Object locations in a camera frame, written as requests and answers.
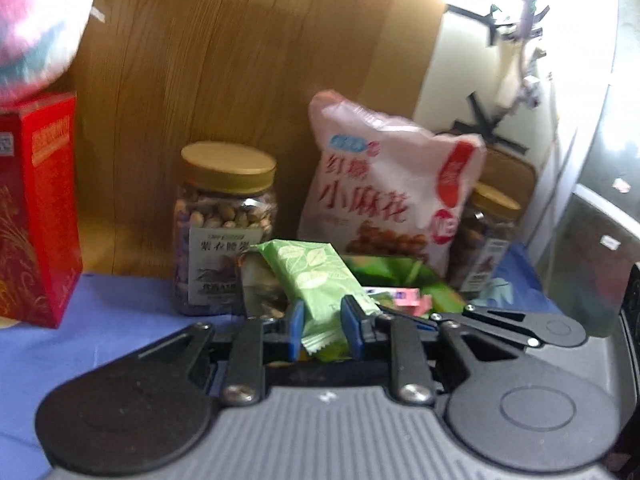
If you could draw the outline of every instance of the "red sticker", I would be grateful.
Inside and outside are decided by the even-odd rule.
[[[372,140],[367,144],[367,155],[377,156],[380,154],[380,143],[377,140]]]
[[[458,218],[448,209],[440,209],[431,219],[429,233],[437,245],[450,242],[458,230]]]
[[[471,160],[476,147],[468,140],[460,140],[449,155],[449,158],[440,168],[436,191],[442,203],[451,208],[458,204],[460,199],[460,174],[462,174],[468,162]]]

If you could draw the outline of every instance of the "jar label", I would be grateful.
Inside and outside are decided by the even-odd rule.
[[[262,240],[262,229],[189,229],[189,304],[232,300],[238,291],[236,255]]]
[[[508,248],[509,242],[507,240],[488,238],[465,281],[460,286],[460,292],[480,292],[491,278],[495,267],[498,266]]]

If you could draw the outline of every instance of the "gold jar lid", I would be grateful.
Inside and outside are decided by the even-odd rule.
[[[513,221],[520,216],[520,204],[495,187],[478,182],[471,195],[471,203],[498,220]]]
[[[229,194],[252,194],[273,185],[276,161],[242,144],[194,142],[185,146],[182,178],[188,184]]]

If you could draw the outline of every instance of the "snack pack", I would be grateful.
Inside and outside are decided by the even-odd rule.
[[[481,137],[436,136],[334,91],[315,95],[309,118],[322,157],[298,237],[339,253],[420,258],[444,275],[484,164]]]
[[[309,355],[344,342],[340,302],[353,296],[366,314],[380,309],[329,244],[272,240],[255,247],[276,275],[290,302],[305,302],[302,345]]]

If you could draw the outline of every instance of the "plush toy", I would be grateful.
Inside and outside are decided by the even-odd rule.
[[[0,106],[55,81],[78,51],[94,0],[0,0]]]

